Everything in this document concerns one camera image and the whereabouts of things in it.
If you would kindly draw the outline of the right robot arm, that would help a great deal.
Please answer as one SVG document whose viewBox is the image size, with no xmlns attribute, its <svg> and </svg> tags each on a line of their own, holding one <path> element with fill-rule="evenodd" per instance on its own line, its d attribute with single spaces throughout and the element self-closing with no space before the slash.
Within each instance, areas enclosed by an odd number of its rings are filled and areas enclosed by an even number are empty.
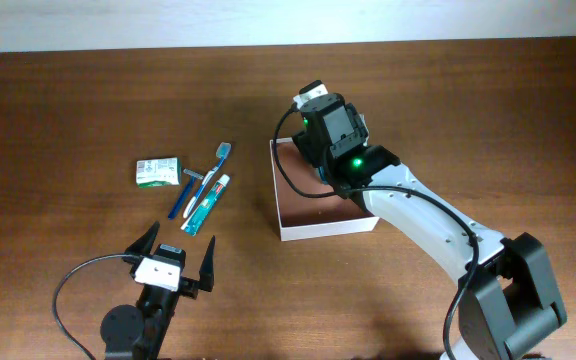
<svg viewBox="0 0 576 360">
<path fill-rule="evenodd" d="M 456 285 L 442 329 L 445 359 L 520 359 L 567 321 L 544 245 L 510 239 L 428 189 L 392 152 L 368 142 L 363 116 L 338 93 L 311 89 L 289 108 L 292 138 L 331 195 L 352 200 L 411 239 Z"/>
</svg>

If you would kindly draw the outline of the purple hand soap pump bottle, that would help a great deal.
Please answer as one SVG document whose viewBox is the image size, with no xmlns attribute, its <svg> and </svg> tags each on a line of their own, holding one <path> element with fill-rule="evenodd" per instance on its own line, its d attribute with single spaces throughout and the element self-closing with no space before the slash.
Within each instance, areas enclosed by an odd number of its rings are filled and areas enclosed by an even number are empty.
<svg viewBox="0 0 576 360">
<path fill-rule="evenodd" d="M 364 114 L 359 114 L 359 116 L 360 116 L 360 120 L 361 120 L 361 123 L 362 123 L 362 128 L 363 128 L 366 132 L 368 132 L 367 125 L 366 125 L 366 122 L 365 122 L 365 116 L 364 116 Z"/>
</svg>

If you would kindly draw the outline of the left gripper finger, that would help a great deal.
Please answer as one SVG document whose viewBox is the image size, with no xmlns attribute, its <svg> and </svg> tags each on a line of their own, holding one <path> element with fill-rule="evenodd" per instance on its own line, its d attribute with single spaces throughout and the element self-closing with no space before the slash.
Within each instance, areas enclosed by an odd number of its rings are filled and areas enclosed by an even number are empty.
<svg viewBox="0 0 576 360">
<path fill-rule="evenodd" d="M 201 291 L 211 292 L 214 287 L 214 250 L 215 237 L 212 237 L 199 269 L 198 288 Z"/>
<path fill-rule="evenodd" d="M 155 221 L 150 228 L 125 250 L 128 254 L 149 255 L 160 229 L 160 222 Z"/>
</svg>

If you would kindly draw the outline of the blue mouthwash bottle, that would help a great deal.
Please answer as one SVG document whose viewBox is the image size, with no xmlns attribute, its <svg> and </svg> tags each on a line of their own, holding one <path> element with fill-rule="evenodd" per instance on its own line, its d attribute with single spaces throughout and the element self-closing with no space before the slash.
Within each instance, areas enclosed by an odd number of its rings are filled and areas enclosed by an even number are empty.
<svg viewBox="0 0 576 360">
<path fill-rule="evenodd" d="M 324 185 L 328 185 L 329 183 L 328 183 L 328 180 L 327 180 L 327 177 L 326 177 L 324 168 L 323 168 L 323 167 L 317 168 L 317 172 L 318 172 L 318 175 L 319 175 L 319 177 L 320 177 L 320 179 L 321 179 L 321 182 L 322 182 Z"/>
</svg>

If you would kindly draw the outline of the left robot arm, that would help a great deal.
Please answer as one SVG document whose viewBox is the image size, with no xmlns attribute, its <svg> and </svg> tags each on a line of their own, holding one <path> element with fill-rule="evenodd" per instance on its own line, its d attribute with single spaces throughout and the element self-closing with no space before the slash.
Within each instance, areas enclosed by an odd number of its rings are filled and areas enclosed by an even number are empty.
<svg viewBox="0 0 576 360">
<path fill-rule="evenodd" d="M 106 359 L 156 359 L 179 299 L 196 299 L 201 291 L 213 290 L 216 239 L 207 246 L 199 277 L 192 279 L 182 275 L 184 250 L 155 243 L 159 228 L 154 222 L 124 251 L 131 277 L 143 288 L 134 305 L 118 305 L 102 320 Z"/>
</svg>

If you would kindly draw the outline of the teal toothpaste tube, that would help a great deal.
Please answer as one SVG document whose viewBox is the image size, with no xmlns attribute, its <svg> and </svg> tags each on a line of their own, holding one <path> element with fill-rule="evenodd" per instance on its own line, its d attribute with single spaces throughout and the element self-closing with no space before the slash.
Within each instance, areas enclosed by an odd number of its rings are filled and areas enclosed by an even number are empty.
<svg viewBox="0 0 576 360">
<path fill-rule="evenodd" d="M 202 202 L 197 206 L 197 208 L 193 211 L 191 216 L 182 224 L 180 229 L 191 236 L 195 236 L 199 230 L 201 229 L 202 225 L 204 224 L 205 220 L 207 219 L 208 215 L 222 197 L 227 188 L 227 185 L 230 182 L 230 176 L 227 174 L 223 174 L 213 185 L 211 190 L 208 194 L 204 197 Z"/>
</svg>

